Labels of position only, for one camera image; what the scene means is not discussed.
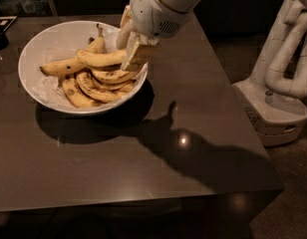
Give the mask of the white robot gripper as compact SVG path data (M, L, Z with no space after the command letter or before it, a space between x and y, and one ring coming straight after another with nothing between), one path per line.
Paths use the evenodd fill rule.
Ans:
M189 13L169 9L159 0L130 0L130 5L125 7L116 42L119 50L127 47L121 69L129 72L138 71L158 51L158 44L154 45L145 37L134 37L129 40L131 32L138 30L151 38L172 38L189 17Z

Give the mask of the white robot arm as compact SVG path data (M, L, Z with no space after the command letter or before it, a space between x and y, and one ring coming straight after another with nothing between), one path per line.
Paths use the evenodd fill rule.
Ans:
M117 39L117 48L127 49L121 69L135 71L148 62L158 40L174 37L200 1L130 0Z

